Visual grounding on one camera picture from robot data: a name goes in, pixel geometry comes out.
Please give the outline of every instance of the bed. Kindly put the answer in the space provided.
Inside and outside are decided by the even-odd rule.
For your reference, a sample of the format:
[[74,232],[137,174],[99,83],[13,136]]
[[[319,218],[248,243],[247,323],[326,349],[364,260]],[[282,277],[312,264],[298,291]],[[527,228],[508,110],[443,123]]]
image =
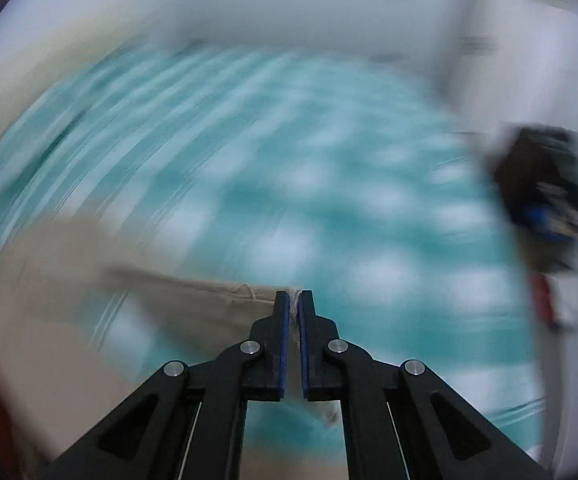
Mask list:
[[[536,456],[528,293],[457,129],[421,82],[363,59],[128,44],[51,86],[0,139],[0,249],[41,216],[87,212],[181,277],[310,289],[343,338],[426,362]],[[117,301],[88,312],[82,330],[132,380],[207,357],[128,323]],[[140,350],[101,343],[136,333]],[[299,406],[253,406],[248,420],[250,444],[344,453],[341,428]]]

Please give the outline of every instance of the mattress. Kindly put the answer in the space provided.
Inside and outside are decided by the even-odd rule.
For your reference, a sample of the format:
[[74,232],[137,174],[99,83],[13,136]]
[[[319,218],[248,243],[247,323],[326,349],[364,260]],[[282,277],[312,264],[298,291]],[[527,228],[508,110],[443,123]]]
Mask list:
[[[455,124],[421,82],[362,59],[130,44],[2,136],[0,248],[41,216],[86,212],[181,277],[310,289],[342,338],[424,361],[533,454],[530,301]],[[124,299],[82,310],[83,333],[132,380],[213,358]],[[344,453],[339,426],[291,402],[254,403],[245,441]]]

